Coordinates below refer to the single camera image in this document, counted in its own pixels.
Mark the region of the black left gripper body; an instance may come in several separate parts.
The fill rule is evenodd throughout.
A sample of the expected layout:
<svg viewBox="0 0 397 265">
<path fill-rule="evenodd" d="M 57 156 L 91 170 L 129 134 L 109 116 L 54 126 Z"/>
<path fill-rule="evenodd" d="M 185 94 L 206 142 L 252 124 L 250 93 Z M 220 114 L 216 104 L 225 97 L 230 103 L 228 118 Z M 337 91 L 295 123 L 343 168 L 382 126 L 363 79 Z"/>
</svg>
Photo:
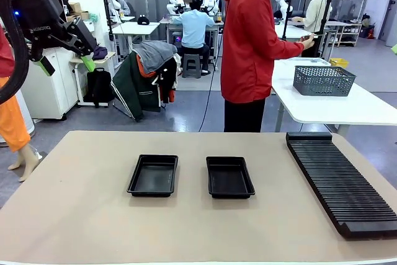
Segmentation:
<svg viewBox="0 0 397 265">
<path fill-rule="evenodd" d="M 12 8 L 31 49 L 67 44 L 68 33 L 61 22 L 64 10 L 59 0 L 12 0 Z"/>
</svg>

